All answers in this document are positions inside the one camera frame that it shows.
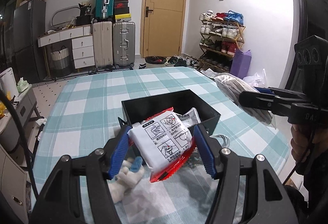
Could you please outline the person's right hand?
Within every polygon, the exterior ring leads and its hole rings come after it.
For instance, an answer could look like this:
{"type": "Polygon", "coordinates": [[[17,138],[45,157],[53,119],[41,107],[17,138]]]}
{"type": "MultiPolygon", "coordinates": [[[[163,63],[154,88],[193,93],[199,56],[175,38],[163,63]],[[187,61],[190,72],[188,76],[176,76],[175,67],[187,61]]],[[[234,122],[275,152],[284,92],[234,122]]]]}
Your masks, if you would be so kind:
{"type": "MultiPolygon", "coordinates": [[[[303,154],[308,147],[309,140],[305,134],[306,126],[292,124],[291,127],[291,155],[296,162],[304,162],[309,155],[309,151],[303,154]]],[[[312,143],[314,144],[314,157],[327,150],[327,129],[318,129],[315,132],[312,143]]]]}

